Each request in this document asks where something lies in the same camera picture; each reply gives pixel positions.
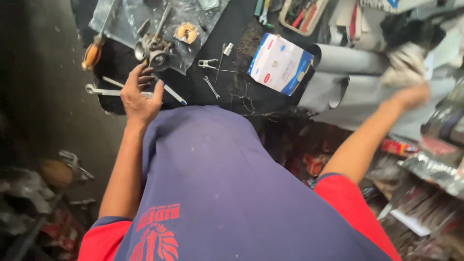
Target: wrench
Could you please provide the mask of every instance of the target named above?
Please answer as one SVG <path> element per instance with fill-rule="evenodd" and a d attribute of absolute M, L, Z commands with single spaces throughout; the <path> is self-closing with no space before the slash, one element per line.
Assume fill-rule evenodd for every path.
<path fill-rule="evenodd" d="M 267 24 L 267 10 L 269 9 L 269 4 L 271 3 L 271 0 L 264 0 L 264 9 L 261 17 L 259 17 L 259 23 L 260 24 Z"/>
<path fill-rule="evenodd" d="M 85 90 L 90 94 L 97 94 L 97 95 L 108 95 L 108 96 L 120 96 L 121 95 L 121 91 L 98 89 L 98 88 L 95 88 L 95 86 L 92 84 L 87 84 L 85 86 Z M 140 94 L 147 98 L 153 97 L 153 93 L 149 91 L 142 91 Z"/>
<path fill-rule="evenodd" d="M 214 95 L 216 95 L 216 99 L 219 99 L 221 96 L 219 96 L 219 94 L 214 90 L 213 86 L 209 82 L 208 76 L 205 76 L 203 79 L 205 80 L 206 83 L 208 83 L 209 87 L 214 92 Z"/>

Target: screwdriver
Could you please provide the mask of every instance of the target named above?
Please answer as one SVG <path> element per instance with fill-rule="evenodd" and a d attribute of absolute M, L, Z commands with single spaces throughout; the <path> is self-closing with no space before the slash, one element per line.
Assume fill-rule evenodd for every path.
<path fill-rule="evenodd" d="M 113 3 L 111 3 L 110 11 L 108 12 L 105 21 L 103 22 L 102 30 L 93 38 L 93 43 L 91 43 L 85 51 L 84 61 L 82 62 L 83 70 L 93 70 L 93 67 L 97 65 L 98 61 L 100 60 L 100 56 L 102 55 L 102 46 L 105 43 L 103 40 L 103 33 L 105 32 L 106 26 L 108 25 L 110 16 L 113 13 L 117 1 L 118 0 L 113 0 Z"/>

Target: plastic bag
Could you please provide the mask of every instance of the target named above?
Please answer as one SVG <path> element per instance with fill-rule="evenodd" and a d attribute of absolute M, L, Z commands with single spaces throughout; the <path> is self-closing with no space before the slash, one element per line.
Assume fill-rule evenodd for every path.
<path fill-rule="evenodd" d="M 92 20 L 89 23 L 90 28 L 97 32 L 101 31 L 112 1 L 113 0 L 98 1 Z M 146 19 L 150 20 L 148 32 L 150 32 L 150 35 L 154 35 L 167 4 L 166 0 L 115 1 L 120 1 L 120 3 L 116 3 L 114 16 L 110 17 L 104 34 L 132 49 L 139 40 L 137 30 Z M 220 2 L 218 7 L 205 11 L 201 8 L 197 0 L 169 0 L 172 8 L 163 25 L 160 37 L 174 44 L 170 62 L 172 69 L 183 75 L 186 74 L 187 69 L 192 65 L 195 56 L 208 39 L 210 32 L 213 30 L 219 17 L 229 3 L 229 0 L 218 1 Z M 190 45 L 174 38 L 174 31 L 182 22 L 190 22 L 199 28 L 200 35 Z M 207 32 L 200 29 L 200 23 L 208 29 Z"/>

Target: navy blue t-shirt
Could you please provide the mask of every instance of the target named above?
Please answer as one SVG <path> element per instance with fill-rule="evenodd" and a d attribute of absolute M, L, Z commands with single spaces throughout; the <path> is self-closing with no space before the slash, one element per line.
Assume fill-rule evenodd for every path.
<path fill-rule="evenodd" d="M 400 260 L 355 184 L 326 174 L 312 191 L 218 107 L 159 113 L 142 190 L 135 219 L 100 218 L 79 260 Z"/>

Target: man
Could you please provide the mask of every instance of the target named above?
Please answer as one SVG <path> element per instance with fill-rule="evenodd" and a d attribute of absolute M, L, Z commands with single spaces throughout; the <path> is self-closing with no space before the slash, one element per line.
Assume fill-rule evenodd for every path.
<path fill-rule="evenodd" d="M 262 147 L 252 125 L 213 106 L 159 112 L 137 66 L 121 91 L 127 126 L 79 260 L 400 260 L 357 184 L 378 144 L 427 85 L 383 102 L 336 151 L 314 191 Z"/>

